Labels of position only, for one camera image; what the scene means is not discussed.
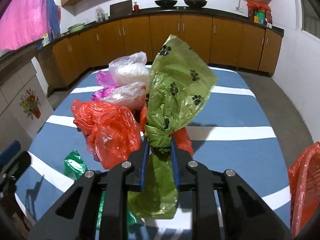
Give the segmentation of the red plastic bag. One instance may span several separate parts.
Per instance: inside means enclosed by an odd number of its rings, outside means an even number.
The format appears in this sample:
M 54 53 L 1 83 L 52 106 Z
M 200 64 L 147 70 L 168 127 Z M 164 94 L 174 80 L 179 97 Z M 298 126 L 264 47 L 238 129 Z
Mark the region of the red plastic bag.
M 140 149 L 140 126 L 131 111 L 106 101 L 71 104 L 74 124 L 86 138 L 87 150 L 110 170 L 126 161 L 131 152 Z
M 140 112 L 140 129 L 142 132 L 145 132 L 145 124 L 146 124 L 147 118 L 146 118 L 146 105 L 143 106 L 141 112 Z M 170 135 L 173 137 L 176 141 L 176 145 L 179 149 L 188 151 L 191 156 L 194 155 L 194 150 L 192 147 L 191 140 L 188 136 L 187 130 L 185 127 L 179 129 L 178 131 L 172 133 Z

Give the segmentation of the magenta plastic bag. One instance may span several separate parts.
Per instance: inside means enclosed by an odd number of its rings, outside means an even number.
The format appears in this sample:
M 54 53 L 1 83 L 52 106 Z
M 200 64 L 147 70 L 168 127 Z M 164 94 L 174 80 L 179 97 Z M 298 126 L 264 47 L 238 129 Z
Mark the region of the magenta plastic bag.
M 102 89 L 95 91 L 91 99 L 93 101 L 99 101 L 102 98 L 109 96 L 115 88 L 118 88 L 119 85 L 114 81 L 112 75 L 109 72 L 104 72 L 100 70 L 96 74 L 97 84 L 102 86 Z

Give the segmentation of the white translucent plastic bag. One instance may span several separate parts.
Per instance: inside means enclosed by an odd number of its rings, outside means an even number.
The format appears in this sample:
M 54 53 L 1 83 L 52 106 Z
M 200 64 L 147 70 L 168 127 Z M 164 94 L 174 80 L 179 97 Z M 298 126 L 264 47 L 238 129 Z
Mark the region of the white translucent plastic bag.
M 110 91 L 103 101 L 140 111 L 145 104 L 149 70 L 145 52 L 117 58 L 108 64 L 108 71 L 118 87 Z

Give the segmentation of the green paw print bag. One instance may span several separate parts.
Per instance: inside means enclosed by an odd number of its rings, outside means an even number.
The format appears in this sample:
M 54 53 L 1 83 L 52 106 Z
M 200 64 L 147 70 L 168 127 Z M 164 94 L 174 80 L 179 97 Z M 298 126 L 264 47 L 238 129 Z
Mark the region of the green paw print bag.
M 171 162 L 171 134 L 204 108 L 218 77 L 178 36 L 170 35 L 156 55 L 146 89 L 145 135 L 151 146 L 142 192 L 128 193 L 128 209 L 138 218 L 172 219 L 178 190 Z

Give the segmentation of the dark green plastic bag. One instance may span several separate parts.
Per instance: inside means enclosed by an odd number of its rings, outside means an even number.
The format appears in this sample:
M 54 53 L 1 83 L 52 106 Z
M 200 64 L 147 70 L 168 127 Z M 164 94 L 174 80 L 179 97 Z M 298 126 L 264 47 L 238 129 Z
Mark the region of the dark green plastic bag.
M 77 150 L 70 152 L 65 157 L 63 164 L 63 174 L 72 180 L 79 179 L 88 170 Z

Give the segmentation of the lower wooden kitchen cabinets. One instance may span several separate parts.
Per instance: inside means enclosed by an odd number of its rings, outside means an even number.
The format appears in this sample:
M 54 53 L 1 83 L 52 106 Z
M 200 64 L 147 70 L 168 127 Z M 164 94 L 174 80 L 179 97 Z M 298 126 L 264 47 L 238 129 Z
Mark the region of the lower wooden kitchen cabinets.
M 152 62 L 169 35 L 187 42 L 204 60 L 265 72 L 275 71 L 283 29 L 223 17 L 155 14 L 116 20 L 63 37 L 42 48 L 37 61 L 50 89 L 63 89 L 89 68 L 143 51 Z

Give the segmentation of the flower decal cabinet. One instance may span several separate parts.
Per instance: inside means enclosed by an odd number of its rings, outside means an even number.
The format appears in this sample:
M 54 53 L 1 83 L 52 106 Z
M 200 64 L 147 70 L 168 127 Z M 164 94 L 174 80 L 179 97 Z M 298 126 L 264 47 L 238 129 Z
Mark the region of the flower decal cabinet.
M 47 92 L 48 83 L 35 58 L 1 85 L 1 151 L 15 140 L 29 148 L 53 113 Z

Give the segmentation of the red plastic waste basket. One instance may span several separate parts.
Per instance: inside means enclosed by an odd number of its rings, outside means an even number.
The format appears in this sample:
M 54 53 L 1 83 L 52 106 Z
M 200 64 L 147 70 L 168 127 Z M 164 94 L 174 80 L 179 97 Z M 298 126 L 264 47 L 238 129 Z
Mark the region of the red plastic waste basket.
M 306 148 L 288 169 L 291 194 L 291 234 L 306 227 L 319 205 L 319 142 Z

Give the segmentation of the blue white striped tablecloth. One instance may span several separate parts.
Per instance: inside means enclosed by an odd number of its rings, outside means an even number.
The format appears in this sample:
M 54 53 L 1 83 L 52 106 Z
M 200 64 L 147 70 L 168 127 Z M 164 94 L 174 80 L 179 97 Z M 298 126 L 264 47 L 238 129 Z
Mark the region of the blue white striped tablecloth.
M 30 239 L 291 239 L 287 169 L 239 74 L 152 66 L 136 121 L 90 75 L 22 156 Z

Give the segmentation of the green basin on counter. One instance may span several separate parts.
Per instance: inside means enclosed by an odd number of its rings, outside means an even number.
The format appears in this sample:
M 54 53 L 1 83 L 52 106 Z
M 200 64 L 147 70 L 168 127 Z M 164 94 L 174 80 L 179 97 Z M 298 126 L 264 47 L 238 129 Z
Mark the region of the green basin on counter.
M 85 27 L 85 24 L 84 23 L 77 23 L 71 27 L 68 28 L 68 32 L 69 33 L 74 33 L 74 32 L 77 32 L 77 31 L 80 31 L 82 29 L 84 29 Z

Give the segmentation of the pink blue hanging cloth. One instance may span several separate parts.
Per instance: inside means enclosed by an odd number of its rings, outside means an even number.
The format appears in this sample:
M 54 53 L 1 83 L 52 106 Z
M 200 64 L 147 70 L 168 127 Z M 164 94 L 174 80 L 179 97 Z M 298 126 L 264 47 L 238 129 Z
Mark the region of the pink blue hanging cloth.
M 17 50 L 60 35 L 61 9 L 54 0 L 12 0 L 1 18 L 1 50 Z

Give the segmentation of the glass jar on counter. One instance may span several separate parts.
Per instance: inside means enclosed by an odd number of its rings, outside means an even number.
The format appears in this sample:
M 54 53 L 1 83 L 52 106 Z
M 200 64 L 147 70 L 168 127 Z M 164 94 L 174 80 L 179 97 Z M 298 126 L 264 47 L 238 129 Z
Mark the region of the glass jar on counter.
M 95 10 L 95 16 L 98 23 L 108 20 L 108 13 L 106 13 L 101 7 L 97 7 Z

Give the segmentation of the dark wooden cutting board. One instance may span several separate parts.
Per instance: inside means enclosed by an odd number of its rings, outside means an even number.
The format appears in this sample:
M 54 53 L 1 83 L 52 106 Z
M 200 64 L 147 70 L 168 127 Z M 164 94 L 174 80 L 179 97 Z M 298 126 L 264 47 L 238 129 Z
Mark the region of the dark wooden cutting board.
M 110 18 L 118 18 L 132 14 L 132 0 L 127 0 L 110 5 Z

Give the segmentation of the red bottle on counter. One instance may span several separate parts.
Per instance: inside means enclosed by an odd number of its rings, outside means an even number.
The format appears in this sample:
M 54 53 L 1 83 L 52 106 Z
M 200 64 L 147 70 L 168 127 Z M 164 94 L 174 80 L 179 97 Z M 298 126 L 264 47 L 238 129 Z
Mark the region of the red bottle on counter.
M 134 13 L 138 13 L 139 12 L 139 5 L 137 4 L 137 2 L 134 2 L 133 11 L 134 11 Z

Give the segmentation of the black wok left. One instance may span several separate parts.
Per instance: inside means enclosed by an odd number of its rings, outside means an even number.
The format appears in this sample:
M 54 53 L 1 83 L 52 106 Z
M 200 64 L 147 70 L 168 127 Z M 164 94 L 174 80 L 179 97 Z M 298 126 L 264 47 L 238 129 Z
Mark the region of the black wok left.
M 163 9 L 168 9 L 174 7 L 177 4 L 177 0 L 156 0 L 155 3 Z

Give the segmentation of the black lidded wok right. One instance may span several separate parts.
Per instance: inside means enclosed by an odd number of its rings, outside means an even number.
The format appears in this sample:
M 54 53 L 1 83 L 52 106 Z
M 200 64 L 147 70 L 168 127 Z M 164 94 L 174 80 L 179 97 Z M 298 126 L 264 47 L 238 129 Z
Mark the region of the black lidded wok right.
M 207 1 L 206 0 L 184 0 L 185 4 L 191 8 L 203 8 L 206 6 Z

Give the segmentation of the green yellow boxes on counter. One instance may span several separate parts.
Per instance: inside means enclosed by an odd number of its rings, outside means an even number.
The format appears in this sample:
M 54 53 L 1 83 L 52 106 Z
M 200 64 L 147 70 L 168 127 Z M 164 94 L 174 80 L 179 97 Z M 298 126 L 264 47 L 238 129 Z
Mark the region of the green yellow boxes on counter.
M 253 19 L 255 23 L 259 23 L 260 25 L 264 25 L 268 28 L 272 28 L 271 10 L 267 10 L 267 11 L 255 10 Z

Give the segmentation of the red bag on counter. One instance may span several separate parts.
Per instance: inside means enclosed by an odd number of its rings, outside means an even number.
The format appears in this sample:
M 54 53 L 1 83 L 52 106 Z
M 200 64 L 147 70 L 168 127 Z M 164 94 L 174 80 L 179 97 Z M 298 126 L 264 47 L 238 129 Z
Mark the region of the red bag on counter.
M 271 10 L 271 8 L 262 1 L 256 1 L 256 0 L 247 0 L 247 10 L 248 10 L 248 18 L 249 20 L 254 22 L 254 11 L 260 10 L 260 11 L 267 11 Z

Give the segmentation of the barred window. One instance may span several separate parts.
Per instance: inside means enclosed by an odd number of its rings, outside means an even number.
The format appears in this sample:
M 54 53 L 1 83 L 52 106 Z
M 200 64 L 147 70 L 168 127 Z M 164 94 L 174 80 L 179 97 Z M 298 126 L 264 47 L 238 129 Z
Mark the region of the barred window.
M 319 39 L 319 13 L 312 0 L 301 0 L 302 30 Z

